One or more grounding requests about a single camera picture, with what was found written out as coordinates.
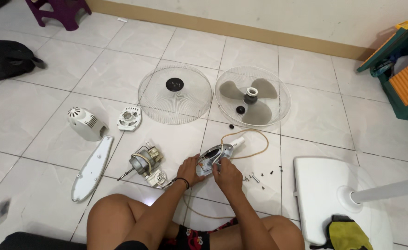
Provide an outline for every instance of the fan guard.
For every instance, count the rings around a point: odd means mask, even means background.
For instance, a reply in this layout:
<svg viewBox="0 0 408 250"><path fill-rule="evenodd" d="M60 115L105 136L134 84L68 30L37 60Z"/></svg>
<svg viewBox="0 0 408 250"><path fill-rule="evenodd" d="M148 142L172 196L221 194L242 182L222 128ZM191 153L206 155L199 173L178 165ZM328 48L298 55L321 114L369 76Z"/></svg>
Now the fan guard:
<svg viewBox="0 0 408 250"><path fill-rule="evenodd" d="M165 124L182 124L202 116L212 103L212 88L201 71L169 64L148 73L139 86L142 111Z"/></svg>
<svg viewBox="0 0 408 250"><path fill-rule="evenodd" d="M234 91L233 98L228 98L220 92L220 87L222 84L228 81L232 81L233 83L235 83L236 88L238 88L240 92L242 92L243 94L247 94L248 88L249 90L251 89L252 83L255 80L267 80L271 83L277 93L277 95L275 95L277 96L276 98L261 98L261 93L257 93L258 102L262 102L267 105L272 113L270 120L260 125L242 122L243 117L246 115L246 113L248 113L250 105L246 103L246 99L240 100L239 98L237 98L237 91ZM251 66L235 67L222 73L218 78L215 86L215 97L217 99L218 106L221 112L224 114L224 116L227 117L230 122L252 128L270 126L274 123L279 122L288 114L291 105L289 90L276 75L267 70ZM239 112L240 106L244 107L246 113Z"/></svg>

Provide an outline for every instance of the wall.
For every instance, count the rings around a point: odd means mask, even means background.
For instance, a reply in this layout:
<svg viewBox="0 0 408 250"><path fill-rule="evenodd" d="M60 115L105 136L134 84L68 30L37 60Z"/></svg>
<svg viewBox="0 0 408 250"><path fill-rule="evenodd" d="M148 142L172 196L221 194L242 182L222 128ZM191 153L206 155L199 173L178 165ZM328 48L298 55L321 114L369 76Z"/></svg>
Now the wall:
<svg viewBox="0 0 408 250"><path fill-rule="evenodd" d="M408 20L408 0L110 1L374 49Z"/></svg>

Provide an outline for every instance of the screw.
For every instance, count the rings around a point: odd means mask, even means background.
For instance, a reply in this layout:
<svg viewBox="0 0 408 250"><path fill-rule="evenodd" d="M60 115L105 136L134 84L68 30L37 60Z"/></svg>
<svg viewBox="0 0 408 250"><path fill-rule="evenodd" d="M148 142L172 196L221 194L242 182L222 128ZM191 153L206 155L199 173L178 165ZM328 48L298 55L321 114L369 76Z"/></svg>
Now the screw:
<svg viewBox="0 0 408 250"><path fill-rule="evenodd" d="M253 175L253 172L252 172L252 177L257 181L257 183L260 183L260 181L255 177L255 175Z"/></svg>

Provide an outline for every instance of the fan blade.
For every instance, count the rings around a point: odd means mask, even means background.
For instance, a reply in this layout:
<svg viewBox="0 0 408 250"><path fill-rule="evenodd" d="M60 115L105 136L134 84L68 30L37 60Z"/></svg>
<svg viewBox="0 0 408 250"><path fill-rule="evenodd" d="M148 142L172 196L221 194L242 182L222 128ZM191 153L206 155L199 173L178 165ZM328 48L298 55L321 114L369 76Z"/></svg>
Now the fan blade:
<svg viewBox="0 0 408 250"><path fill-rule="evenodd" d="M221 84L220 92L223 96L230 99L244 99L244 94L236 87L233 81Z"/></svg>
<svg viewBox="0 0 408 250"><path fill-rule="evenodd" d="M278 93L276 89L268 80L264 78L256 79L252 82L252 87L258 90L258 98L273 98L276 99L278 97Z"/></svg>
<svg viewBox="0 0 408 250"><path fill-rule="evenodd" d="M257 101L255 104L249 105L243 116L243 122L251 125L267 124L272 118L272 111L262 101Z"/></svg>

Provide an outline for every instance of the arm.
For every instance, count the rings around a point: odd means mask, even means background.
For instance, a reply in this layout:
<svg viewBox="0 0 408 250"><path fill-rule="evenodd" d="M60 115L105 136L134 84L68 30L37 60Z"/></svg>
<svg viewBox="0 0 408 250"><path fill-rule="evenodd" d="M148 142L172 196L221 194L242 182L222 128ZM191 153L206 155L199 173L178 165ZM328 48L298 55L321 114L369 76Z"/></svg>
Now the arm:
<svg viewBox="0 0 408 250"><path fill-rule="evenodd" d="M221 171L213 165L215 182L227 197L240 224L244 249L279 250L272 236L241 190L243 175L227 158L221 159Z"/></svg>
<svg viewBox="0 0 408 250"><path fill-rule="evenodd" d="M189 157L179 166L178 178L186 179L190 187L202 181L205 176L196 174L199 155ZM161 243L168 224L172 221L176 207L183 196L187 184L184 180L174 182L139 218L124 241L140 241L150 250L156 250Z"/></svg>

